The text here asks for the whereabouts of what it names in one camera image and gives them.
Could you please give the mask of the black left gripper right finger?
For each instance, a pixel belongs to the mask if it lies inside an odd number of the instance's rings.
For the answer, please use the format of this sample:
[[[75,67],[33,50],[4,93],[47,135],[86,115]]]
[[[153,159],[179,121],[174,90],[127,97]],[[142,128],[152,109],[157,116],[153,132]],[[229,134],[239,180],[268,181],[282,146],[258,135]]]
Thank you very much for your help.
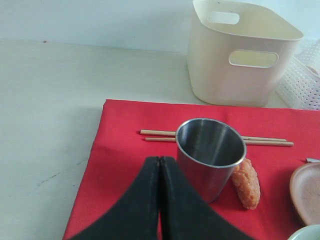
[[[252,239],[216,213],[168,156],[159,159],[159,211],[163,240]]]

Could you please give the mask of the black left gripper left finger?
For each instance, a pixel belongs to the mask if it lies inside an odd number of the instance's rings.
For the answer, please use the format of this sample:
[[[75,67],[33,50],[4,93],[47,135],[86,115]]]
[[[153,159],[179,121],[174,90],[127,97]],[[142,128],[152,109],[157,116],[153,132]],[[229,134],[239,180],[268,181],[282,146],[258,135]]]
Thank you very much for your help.
[[[156,240],[160,158],[147,157],[133,183],[99,219],[72,240]]]

